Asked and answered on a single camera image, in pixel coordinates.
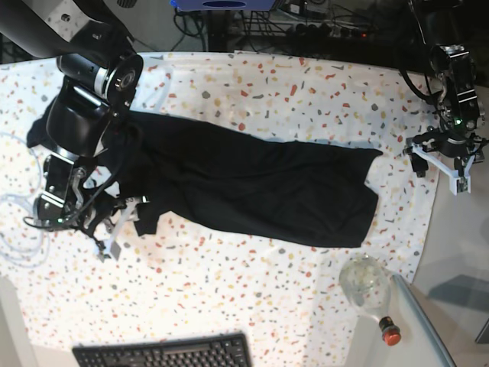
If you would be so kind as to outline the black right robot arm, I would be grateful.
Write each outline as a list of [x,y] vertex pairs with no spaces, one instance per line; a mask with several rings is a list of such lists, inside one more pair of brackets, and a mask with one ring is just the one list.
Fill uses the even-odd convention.
[[127,117],[144,61],[131,32],[104,2],[76,6],[89,22],[66,41],[25,2],[1,3],[1,32],[34,57],[54,58],[63,74],[47,117],[54,147],[44,162],[45,187],[28,225],[93,237],[105,224],[110,236],[96,240],[96,254],[103,261],[118,260],[117,236],[146,202],[144,196],[114,197],[107,191],[142,145],[141,130]]

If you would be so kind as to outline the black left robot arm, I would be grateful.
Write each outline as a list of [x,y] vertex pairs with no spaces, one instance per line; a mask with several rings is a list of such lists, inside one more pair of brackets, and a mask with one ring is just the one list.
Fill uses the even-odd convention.
[[456,18],[462,5],[461,1],[409,3],[421,50],[441,89],[422,93],[407,72],[400,71],[408,87],[433,106],[439,117],[438,127],[408,138],[403,152],[417,177],[425,177],[429,165],[436,166],[448,177],[454,195],[470,192],[470,169],[484,160],[483,150],[488,145],[476,132],[484,121],[484,108],[475,90],[475,64]]

